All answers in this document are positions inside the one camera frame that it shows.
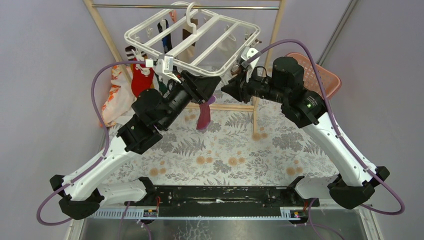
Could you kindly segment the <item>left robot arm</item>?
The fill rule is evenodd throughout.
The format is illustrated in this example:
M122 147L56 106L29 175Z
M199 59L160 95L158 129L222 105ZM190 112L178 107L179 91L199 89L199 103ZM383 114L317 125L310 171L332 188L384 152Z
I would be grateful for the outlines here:
M94 214L100 207L118 203L148 206L157 201L157 191L148 177L127 183L104 180L136 155L142 155L162 139L162 132L189 103L205 103L221 82L219 76L196 76L186 70L181 83L166 96L156 89L142 91L132 104L134 115L120 127L107 147L69 175L54 175L52 188L60 196L61 211L74 220Z

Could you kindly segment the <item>brown mustard striped sock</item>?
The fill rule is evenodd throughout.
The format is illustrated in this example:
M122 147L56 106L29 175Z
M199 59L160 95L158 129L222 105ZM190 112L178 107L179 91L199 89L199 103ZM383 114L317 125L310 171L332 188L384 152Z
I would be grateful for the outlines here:
M129 61L144 61L147 58L147 54L144 51L132 45L125 48L125 53Z

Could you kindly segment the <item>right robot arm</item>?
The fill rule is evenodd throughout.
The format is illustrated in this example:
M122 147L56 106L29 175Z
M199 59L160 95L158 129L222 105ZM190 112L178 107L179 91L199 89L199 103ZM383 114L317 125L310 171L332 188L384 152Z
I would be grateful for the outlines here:
M239 102L251 97L281 104L281 112L298 128L307 133L332 160L338 174L330 177L296 178L287 191L287 201L293 206L306 199L333 199L345 209L353 209L375 193L380 185L355 158L359 151L347 148L341 132L331 123L331 116L323 98L304 86L304 68L297 60L283 56L273 62L271 76L259 76L254 68L248 77L246 70L233 77L221 91Z

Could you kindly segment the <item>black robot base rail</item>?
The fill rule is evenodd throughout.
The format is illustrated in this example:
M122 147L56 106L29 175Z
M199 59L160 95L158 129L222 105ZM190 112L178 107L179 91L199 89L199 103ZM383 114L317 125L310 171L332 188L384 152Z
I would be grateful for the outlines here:
M282 209L307 210L318 200L302 198L292 187L157 185L131 206L152 207L159 217L281 217Z

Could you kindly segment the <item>white plastic sock hanger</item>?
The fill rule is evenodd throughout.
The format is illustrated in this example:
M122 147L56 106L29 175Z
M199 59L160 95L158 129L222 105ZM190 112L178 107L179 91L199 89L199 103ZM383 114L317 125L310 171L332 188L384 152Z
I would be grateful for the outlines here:
M149 59L172 55L173 66L203 77L223 76L238 63L245 47L254 48L258 25L212 11L211 6L177 1L161 5L153 14L124 34L128 45L145 52ZM166 19L169 27L159 33L157 24ZM164 53L162 38L171 34L172 49ZM236 51L226 58L217 46L228 34L236 38Z

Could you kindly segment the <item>red fluffy sock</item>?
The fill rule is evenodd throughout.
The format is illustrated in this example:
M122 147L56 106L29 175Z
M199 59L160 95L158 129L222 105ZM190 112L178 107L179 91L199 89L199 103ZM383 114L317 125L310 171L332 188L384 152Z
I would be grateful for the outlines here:
M131 71L131 91L135 97L138 97L144 90L154 88L154 71L152 68L146 67L144 64L132 64Z

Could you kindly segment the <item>dark green sock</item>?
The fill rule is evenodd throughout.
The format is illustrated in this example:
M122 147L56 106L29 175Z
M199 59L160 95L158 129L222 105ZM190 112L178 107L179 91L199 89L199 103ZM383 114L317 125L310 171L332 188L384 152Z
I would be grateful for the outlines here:
M165 95L168 92L167 86L163 82L163 79L162 79L161 76L159 76L157 74L155 76L156 76L156 80L157 80L157 83L158 83L158 88L159 88L160 93L162 95Z

